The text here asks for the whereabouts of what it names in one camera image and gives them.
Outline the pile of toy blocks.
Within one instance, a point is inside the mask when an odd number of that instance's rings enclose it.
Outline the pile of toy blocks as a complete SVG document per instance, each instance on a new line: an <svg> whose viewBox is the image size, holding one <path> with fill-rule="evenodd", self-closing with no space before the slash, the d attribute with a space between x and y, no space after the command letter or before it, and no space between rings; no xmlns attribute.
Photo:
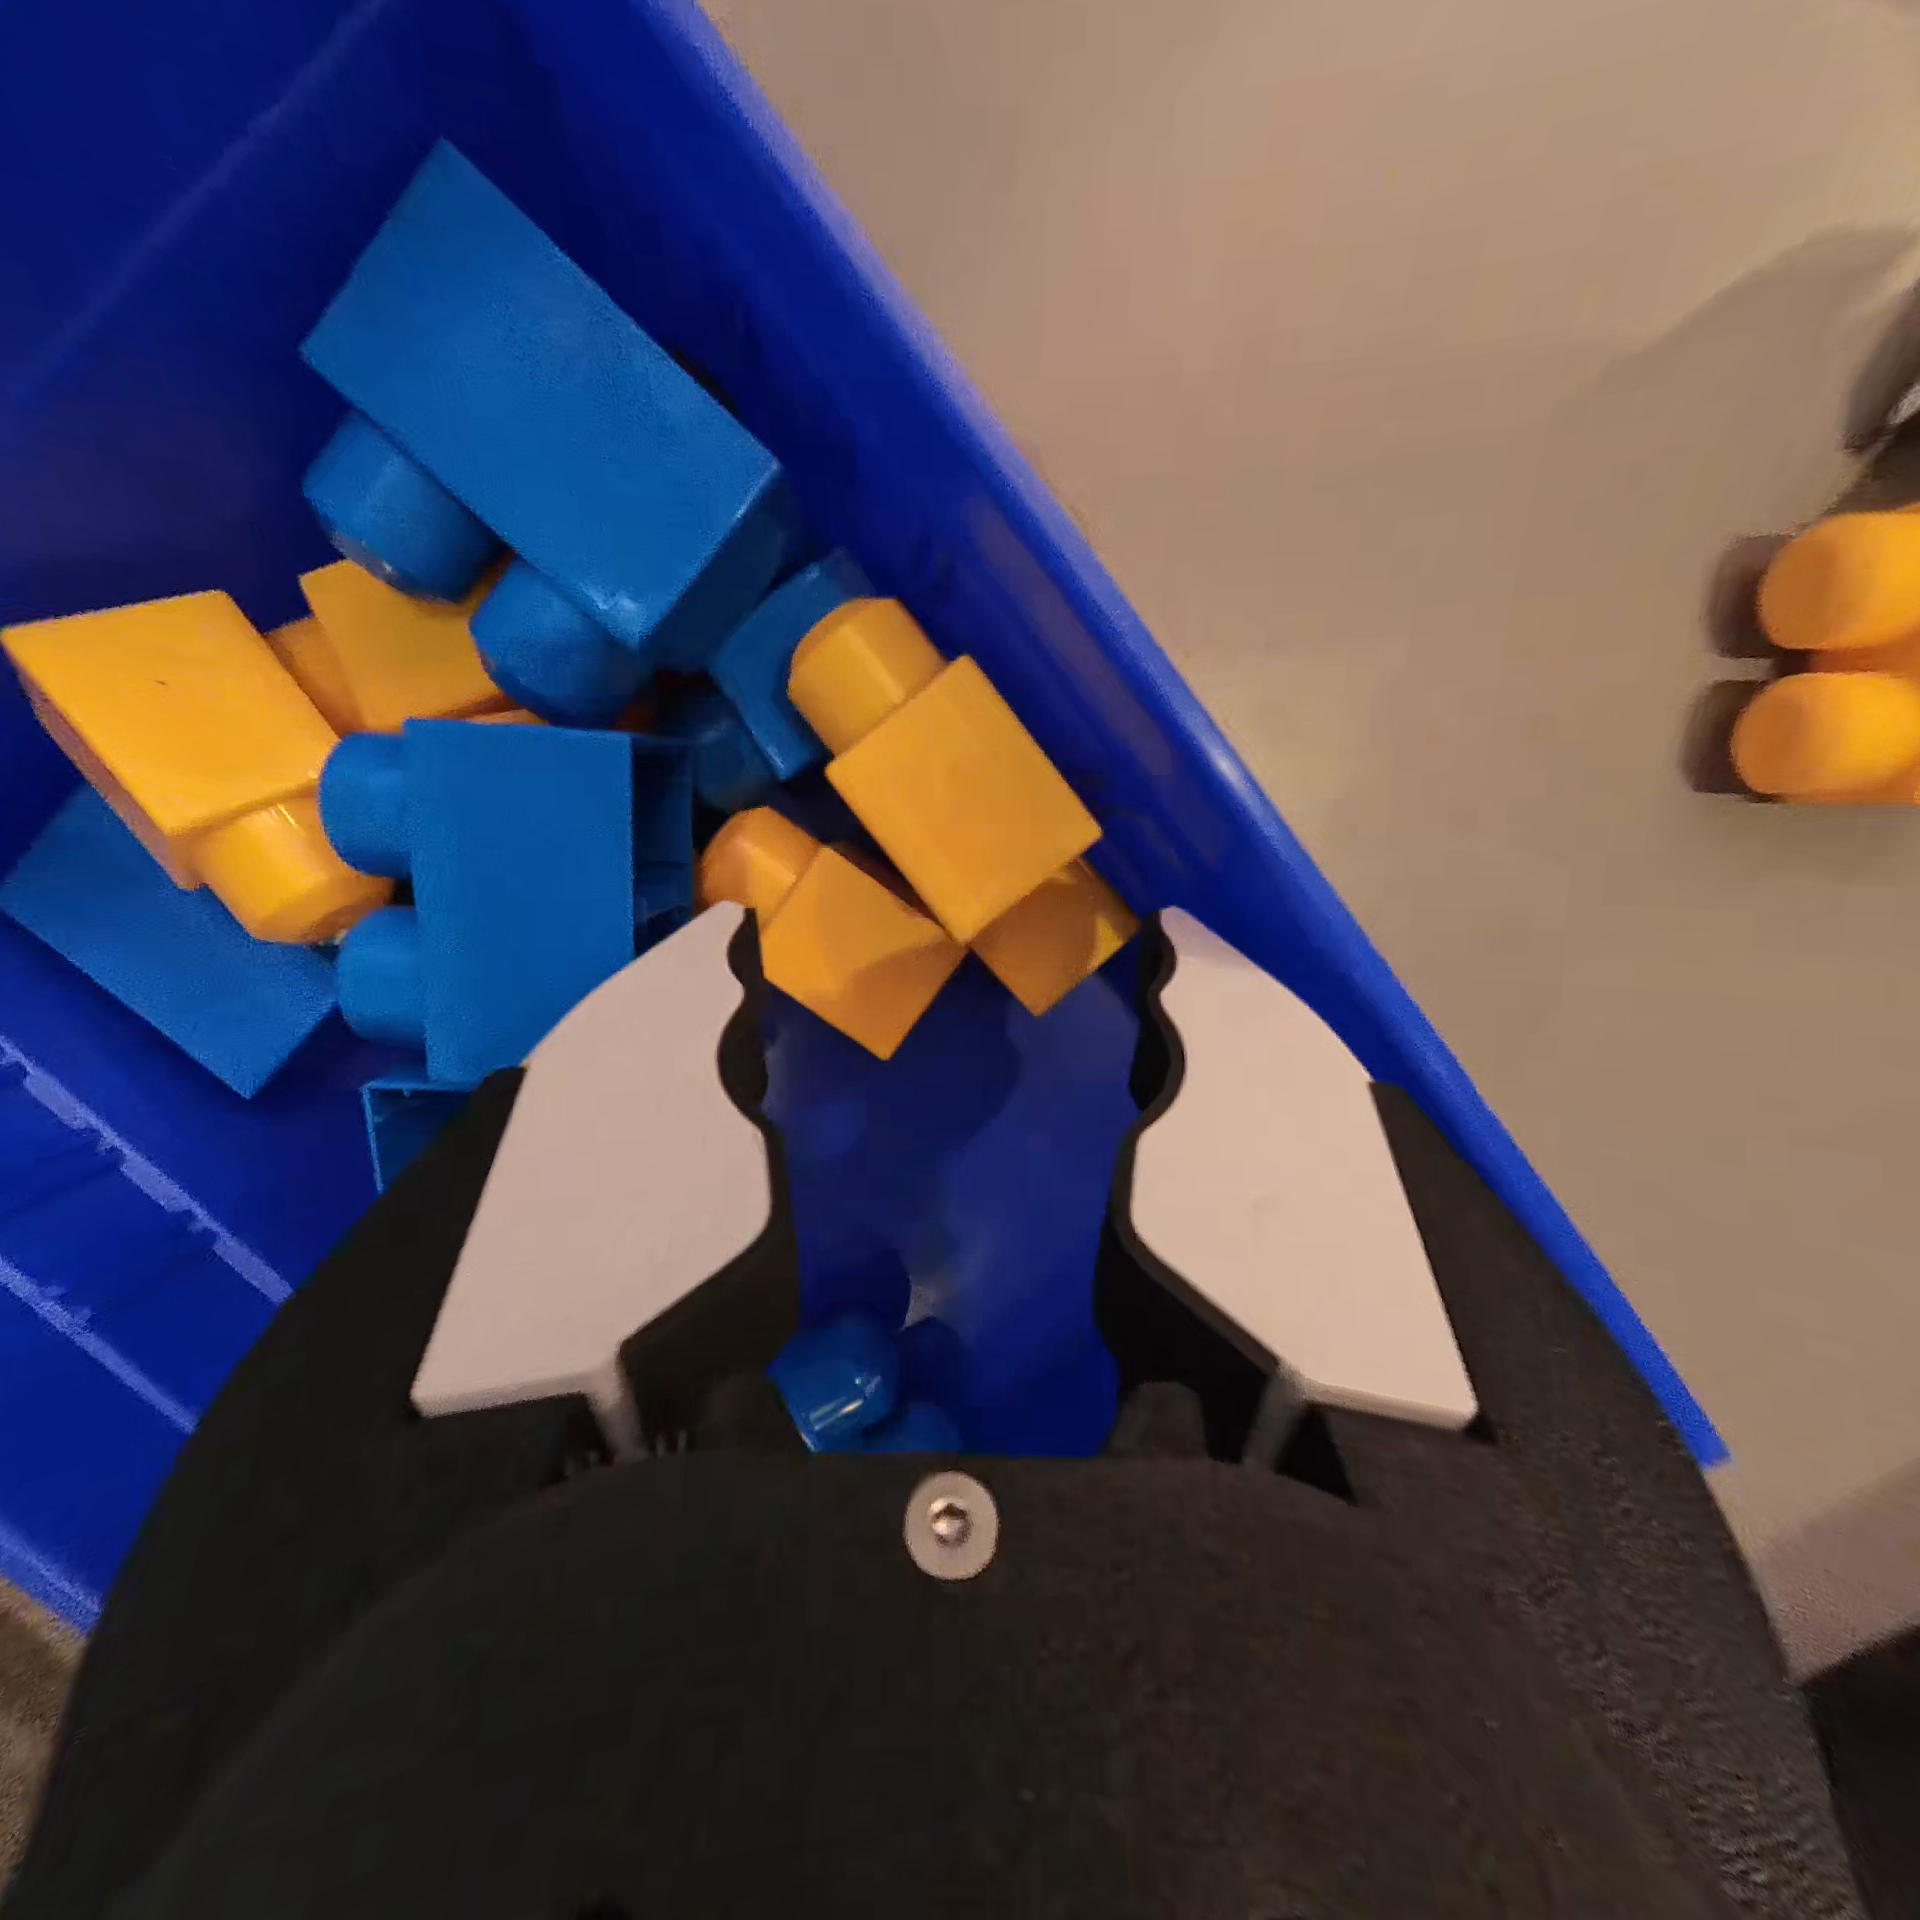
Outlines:
<svg viewBox="0 0 1920 1920"><path fill-rule="evenodd" d="M82 774L5 912L228 1091L338 1013L430 1100L713 906L890 1060L974 958L1039 1016L1136 916L992 678L801 528L774 454L441 144L302 347L341 560L5 651Z"/></svg>

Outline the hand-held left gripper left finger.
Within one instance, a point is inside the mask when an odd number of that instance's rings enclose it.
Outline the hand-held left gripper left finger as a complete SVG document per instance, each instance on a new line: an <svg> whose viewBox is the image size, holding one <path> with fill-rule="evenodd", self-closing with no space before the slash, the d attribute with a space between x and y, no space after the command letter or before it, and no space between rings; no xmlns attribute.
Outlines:
<svg viewBox="0 0 1920 1920"><path fill-rule="evenodd" d="M697 1432L797 1327L762 1111L753 912L713 906L528 1056L410 1384L449 1418L577 1396L604 1432Z"/></svg>

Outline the yellow two-stud block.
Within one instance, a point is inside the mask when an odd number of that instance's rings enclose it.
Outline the yellow two-stud block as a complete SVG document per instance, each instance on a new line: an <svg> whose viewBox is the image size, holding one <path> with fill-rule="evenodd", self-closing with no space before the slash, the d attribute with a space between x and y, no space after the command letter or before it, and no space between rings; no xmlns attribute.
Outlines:
<svg viewBox="0 0 1920 1920"><path fill-rule="evenodd" d="M1918 804L1918 507L1826 512L1718 557L1702 632L1746 666L1682 733L1702 796L1791 807Z"/></svg>

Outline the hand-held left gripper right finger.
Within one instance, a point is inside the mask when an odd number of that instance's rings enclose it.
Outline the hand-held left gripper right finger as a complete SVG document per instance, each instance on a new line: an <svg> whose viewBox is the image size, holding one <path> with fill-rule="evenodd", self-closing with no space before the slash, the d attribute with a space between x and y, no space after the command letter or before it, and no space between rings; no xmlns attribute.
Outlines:
<svg viewBox="0 0 1920 1920"><path fill-rule="evenodd" d="M1096 1253L1111 1452L1285 1462L1329 1413L1465 1436L1479 1399L1378 1085L1293 990L1168 908Z"/></svg>

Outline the blue plastic bin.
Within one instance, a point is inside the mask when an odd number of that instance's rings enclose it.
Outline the blue plastic bin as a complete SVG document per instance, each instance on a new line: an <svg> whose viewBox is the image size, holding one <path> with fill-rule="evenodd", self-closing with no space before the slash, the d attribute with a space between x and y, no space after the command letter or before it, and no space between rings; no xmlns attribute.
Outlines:
<svg viewBox="0 0 1920 1920"><path fill-rule="evenodd" d="M1101 860L1413 1091L1705 1467L1706 1411L697 5L5 5L5 621L325 551L300 342L445 138L1089 776ZM92 1628L207 1395L372 1200L321 1043L258 1101L5 925L5 1579Z"/></svg>

